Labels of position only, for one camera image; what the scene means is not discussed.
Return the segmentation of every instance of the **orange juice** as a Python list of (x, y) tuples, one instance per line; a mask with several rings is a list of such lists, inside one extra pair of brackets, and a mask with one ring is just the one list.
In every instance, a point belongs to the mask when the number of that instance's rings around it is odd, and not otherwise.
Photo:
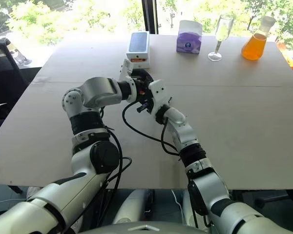
[(255, 33), (243, 46), (242, 56), (249, 60), (258, 60), (263, 55), (266, 39), (265, 35)]

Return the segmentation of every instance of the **tissue box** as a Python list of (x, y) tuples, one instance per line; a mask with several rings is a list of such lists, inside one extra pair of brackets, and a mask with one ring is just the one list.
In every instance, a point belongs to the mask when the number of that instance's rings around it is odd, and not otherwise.
[(177, 52), (198, 54), (202, 43), (202, 25), (195, 21), (181, 20), (177, 37)]

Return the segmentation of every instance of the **white box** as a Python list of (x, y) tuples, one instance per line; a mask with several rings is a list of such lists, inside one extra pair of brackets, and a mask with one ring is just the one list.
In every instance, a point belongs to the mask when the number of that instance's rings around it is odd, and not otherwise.
[(127, 58), (133, 68), (150, 67), (150, 34), (149, 32), (134, 32), (131, 34), (130, 43), (126, 52)]

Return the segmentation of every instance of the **wine glass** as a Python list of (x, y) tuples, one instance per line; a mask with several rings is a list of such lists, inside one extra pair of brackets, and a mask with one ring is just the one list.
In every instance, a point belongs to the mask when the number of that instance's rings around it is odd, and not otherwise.
[(233, 26), (234, 16), (232, 14), (222, 14), (219, 17), (217, 22), (217, 29), (216, 29), (216, 39), (217, 39), (217, 46), (214, 52), (209, 53), (208, 57), (212, 61), (219, 61), (221, 60), (221, 54), (218, 53), (220, 44), (222, 41), (226, 40), (230, 34), (231, 28)]

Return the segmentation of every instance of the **black cable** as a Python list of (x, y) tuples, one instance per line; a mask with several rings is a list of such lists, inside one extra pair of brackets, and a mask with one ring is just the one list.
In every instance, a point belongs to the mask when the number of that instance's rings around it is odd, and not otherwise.
[(205, 225), (205, 227), (209, 228), (209, 227), (211, 226), (211, 224), (212, 224), (212, 221), (209, 222), (209, 224), (208, 224), (208, 223), (206, 222), (206, 215), (203, 216), (203, 220), (204, 220), (204, 225)]
[(196, 219), (196, 212), (194, 211), (191, 198), (190, 198), (190, 204), (191, 204), (191, 208), (192, 208), (192, 215), (193, 215), (195, 227), (199, 228), (199, 225), (197, 224), (197, 219)]
[(116, 142), (116, 145), (118, 147), (118, 151), (119, 151), (119, 170), (118, 170), (118, 174), (117, 174), (117, 179), (116, 179), (116, 182), (115, 182), (115, 186), (114, 186), (114, 189), (113, 189), (113, 192), (107, 202), (107, 205), (102, 213), (102, 216), (100, 217), (99, 219), (99, 222), (98, 222), (98, 226), (101, 226), (102, 225), (102, 222), (104, 220), (104, 217), (107, 213), (107, 210), (108, 208), (110, 207), (111, 205), (111, 202), (116, 194), (116, 191), (117, 191), (117, 188), (118, 188), (118, 185), (119, 185), (119, 181), (121, 180), (121, 175), (122, 175), (122, 168), (123, 168), (123, 152), (122, 152), (122, 147), (117, 139), (117, 137), (115, 136), (114, 133), (112, 133), (109, 129), (107, 130), (111, 136), (114, 138), (115, 142)]
[[(146, 138), (149, 138), (149, 139), (151, 139), (151, 140), (155, 140), (155, 141), (157, 141), (157, 142), (162, 143), (162, 141), (161, 141), (160, 139), (154, 138), (154, 137), (152, 137), (152, 136), (149, 136), (149, 135), (147, 135), (147, 134), (144, 134), (144, 133), (140, 132), (139, 130), (135, 129), (134, 127), (132, 127), (132, 126), (127, 122), (127, 120), (126, 120), (126, 118), (125, 118), (126, 110), (127, 110), (130, 106), (133, 106), (134, 104), (136, 104), (137, 102), (138, 102), (138, 101), (134, 101), (134, 102), (130, 103), (129, 105), (127, 105), (127, 106), (123, 109), (122, 117), (123, 117), (123, 121), (124, 121), (124, 123), (125, 123), (130, 129), (134, 130), (135, 132), (139, 133), (140, 135), (143, 135), (143, 136), (146, 137)], [(174, 149), (175, 151), (177, 151), (176, 147), (174, 147), (172, 144), (169, 144), (169, 143), (166, 142), (166, 141), (163, 141), (163, 144), (168, 145), (169, 147), (171, 147), (172, 149)]]
[(103, 116), (104, 116), (104, 108), (105, 108), (105, 106), (101, 107), (101, 109), (100, 109), (101, 118), (103, 118)]
[(98, 211), (98, 218), (97, 218), (97, 224), (96, 224), (96, 227), (99, 225), (99, 220), (100, 220), (100, 217), (101, 217), (101, 212), (102, 212), (102, 208), (103, 208), (103, 204), (105, 202), (105, 188), (102, 190), (102, 194), (101, 194), (101, 202), (100, 202), (100, 206), (99, 206), (99, 211)]
[[(126, 166), (124, 166), (124, 167), (122, 168), (121, 173), (123, 173), (124, 170), (126, 170), (126, 169), (131, 165), (131, 163), (132, 163), (132, 159), (129, 158), (129, 157), (123, 157), (123, 159), (128, 159), (128, 160), (129, 160), (129, 163), (128, 163)], [(111, 181), (112, 181), (113, 179), (115, 179), (117, 176), (118, 176), (118, 173), (115, 174), (115, 175), (113, 175), (113, 176), (112, 176), (111, 178), (109, 178), (108, 180), (106, 180), (106, 182), (107, 182), (107, 183), (111, 182)]]
[(102, 193), (104, 192), (105, 188), (107, 187), (107, 183), (106, 180), (108, 179), (108, 177), (110, 176), (110, 174), (106, 177), (104, 183), (102, 184), (101, 188), (99, 189), (99, 191), (93, 196), (92, 200), (90, 201), (90, 203), (88, 204), (88, 206), (81, 212), (81, 214), (75, 219), (74, 222), (75, 223), (88, 209), (89, 207), (98, 199), (98, 197), (100, 195), (102, 195)]
[(166, 126), (167, 126), (167, 122), (168, 122), (168, 119), (166, 118), (165, 122), (164, 122), (164, 128), (162, 130), (162, 134), (161, 134), (161, 145), (162, 145), (162, 148), (163, 150), (169, 154), (169, 155), (176, 155), (176, 156), (179, 156), (178, 153), (173, 153), (173, 152), (170, 152), (166, 149), (165, 145), (164, 145), (164, 134), (165, 134), (165, 129), (166, 129)]

